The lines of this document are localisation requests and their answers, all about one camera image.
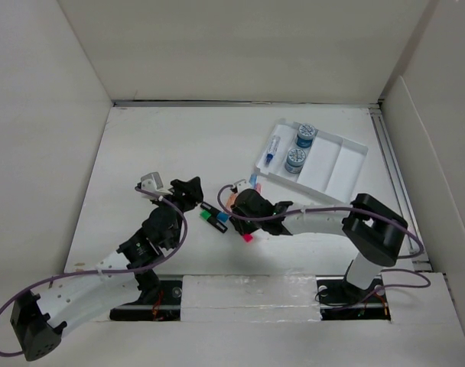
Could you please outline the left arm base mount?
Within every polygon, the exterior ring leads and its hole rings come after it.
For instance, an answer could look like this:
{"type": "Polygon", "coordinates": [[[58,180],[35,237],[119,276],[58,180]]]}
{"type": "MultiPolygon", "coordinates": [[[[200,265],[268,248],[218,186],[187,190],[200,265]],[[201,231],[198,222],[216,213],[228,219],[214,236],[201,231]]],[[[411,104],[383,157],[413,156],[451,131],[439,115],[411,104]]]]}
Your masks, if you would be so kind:
{"type": "Polygon", "coordinates": [[[109,319],[119,322],[180,321],[183,275],[158,275],[158,287],[142,291],[136,301],[111,309],[109,319]]]}

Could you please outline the pink highlighter marker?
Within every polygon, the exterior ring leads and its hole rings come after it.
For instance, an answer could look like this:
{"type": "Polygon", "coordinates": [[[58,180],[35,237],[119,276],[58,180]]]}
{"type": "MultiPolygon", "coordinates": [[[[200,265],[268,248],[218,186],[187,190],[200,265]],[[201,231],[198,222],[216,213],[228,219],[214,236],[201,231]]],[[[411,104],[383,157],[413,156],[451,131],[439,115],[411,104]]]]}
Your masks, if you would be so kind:
{"type": "Polygon", "coordinates": [[[242,235],[242,239],[244,242],[250,243],[254,240],[254,237],[251,234],[245,234],[245,235],[242,235]]]}

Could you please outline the green highlighter marker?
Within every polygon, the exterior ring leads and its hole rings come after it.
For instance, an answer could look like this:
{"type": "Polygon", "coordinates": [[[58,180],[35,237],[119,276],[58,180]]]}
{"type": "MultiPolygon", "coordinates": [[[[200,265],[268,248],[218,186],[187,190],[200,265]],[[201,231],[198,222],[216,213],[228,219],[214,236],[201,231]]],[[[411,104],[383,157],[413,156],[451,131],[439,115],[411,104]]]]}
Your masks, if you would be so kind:
{"type": "Polygon", "coordinates": [[[221,233],[227,232],[228,228],[226,225],[206,210],[200,213],[200,217],[221,233]]]}

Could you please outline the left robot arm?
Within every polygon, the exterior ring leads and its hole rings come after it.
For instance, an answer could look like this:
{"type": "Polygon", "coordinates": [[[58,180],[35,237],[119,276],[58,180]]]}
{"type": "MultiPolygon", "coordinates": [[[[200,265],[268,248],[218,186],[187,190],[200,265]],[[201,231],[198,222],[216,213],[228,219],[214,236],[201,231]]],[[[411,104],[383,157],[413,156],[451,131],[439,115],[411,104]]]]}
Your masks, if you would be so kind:
{"type": "Polygon", "coordinates": [[[175,179],[166,190],[159,176],[151,174],[136,190],[155,208],[134,235],[94,269],[58,277],[52,290],[28,289],[15,298],[10,322],[27,361],[54,351],[65,336],[101,313],[136,300],[150,303],[157,297],[160,280],[154,267],[183,245],[184,214],[203,201],[201,180],[175,179]]]}

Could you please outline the blue highlighter marker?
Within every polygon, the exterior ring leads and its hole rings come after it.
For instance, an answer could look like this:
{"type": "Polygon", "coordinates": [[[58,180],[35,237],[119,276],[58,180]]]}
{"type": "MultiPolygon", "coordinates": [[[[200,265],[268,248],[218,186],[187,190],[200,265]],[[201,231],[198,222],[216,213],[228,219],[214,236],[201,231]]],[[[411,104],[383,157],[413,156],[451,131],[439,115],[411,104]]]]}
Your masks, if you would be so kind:
{"type": "Polygon", "coordinates": [[[222,210],[217,209],[215,206],[210,205],[209,203],[202,202],[200,208],[207,211],[211,216],[216,218],[222,223],[226,223],[229,219],[229,216],[224,213],[222,210]]]}

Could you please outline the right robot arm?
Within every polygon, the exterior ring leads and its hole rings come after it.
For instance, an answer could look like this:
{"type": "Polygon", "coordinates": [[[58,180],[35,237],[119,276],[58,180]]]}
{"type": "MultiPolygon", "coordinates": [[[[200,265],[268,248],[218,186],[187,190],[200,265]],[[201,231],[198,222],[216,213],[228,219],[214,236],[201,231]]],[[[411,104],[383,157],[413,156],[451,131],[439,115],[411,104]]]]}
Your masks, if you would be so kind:
{"type": "Polygon", "coordinates": [[[343,296],[358,301],[366,296],[373,279],[398,260],[408,223],[367,193],[359,193],[346,208],[302,206],[291,201],[270,203],[260,193],[246,189],[231,205],[232,223],[240,234],[262,230],[271,235],[321,233],[348,238],[358,254],[341,282],[343,296]]]}

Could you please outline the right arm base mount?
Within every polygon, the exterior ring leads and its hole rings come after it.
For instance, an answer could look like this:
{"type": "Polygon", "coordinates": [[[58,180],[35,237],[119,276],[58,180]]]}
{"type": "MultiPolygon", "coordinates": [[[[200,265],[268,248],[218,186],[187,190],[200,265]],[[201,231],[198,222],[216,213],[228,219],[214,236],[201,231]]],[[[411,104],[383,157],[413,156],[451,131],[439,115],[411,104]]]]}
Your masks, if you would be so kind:
{"type": "Polygon", "coordinates": [[[322,321],[391,320],[382,277],[376,276],[367,290],[349,284],[342,275],[317,275],[314,300],[322,321]]]}

